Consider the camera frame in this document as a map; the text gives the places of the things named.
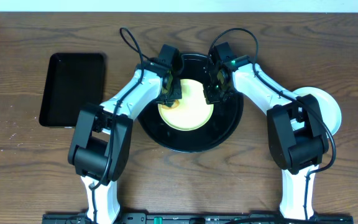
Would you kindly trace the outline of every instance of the white wall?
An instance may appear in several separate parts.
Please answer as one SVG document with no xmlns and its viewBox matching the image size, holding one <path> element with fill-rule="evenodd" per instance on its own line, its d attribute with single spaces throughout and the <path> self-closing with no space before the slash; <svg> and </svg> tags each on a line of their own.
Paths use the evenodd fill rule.
<svg viewBox="0 0 358 224">
<path fill-rule="evenodd" d="M 358 12 L 358 0 L 0 0 L 0 11 Z"/>
</svg>

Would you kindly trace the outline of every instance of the wood grain surface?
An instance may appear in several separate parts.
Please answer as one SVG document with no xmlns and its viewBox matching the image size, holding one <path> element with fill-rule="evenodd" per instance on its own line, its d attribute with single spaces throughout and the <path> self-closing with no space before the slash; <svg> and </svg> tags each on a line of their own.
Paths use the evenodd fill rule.
<svg viewBox="0 0 358 224">
<path fill-rule="evenodd" d="M 162 44 L 206 53 L 222 31 L 246 27 L 259 39 L 266 74 L 289 90 L 316 86 L 332 94 L 342 110 L 337 159 L 316 176 L 313 206 L 319 213 L 350 213 L 358 223 L 358 14 L 281 13 L 0 13 L 0 223 L 40 223 L 46 212 L 87 209 L 85 188 L 67 163 L 73 130 L 38 123 L 45 77 L 55 52 L 104 52 L 104 98 L 112 97 L 139 62 L 121 40 L 121 26 L 151 56 Z M 255 52 L 245 34 L 224 40 L 238 55 Z M 330 157 L 331 151 L 323 164 Z M 208 152 L 170 151 L 135 123 L 119 200 L 149 212 L 249 213 L 277 210 L 281 184 L 265 115 L 244 99 L 234 134 Z"/>
</svg>

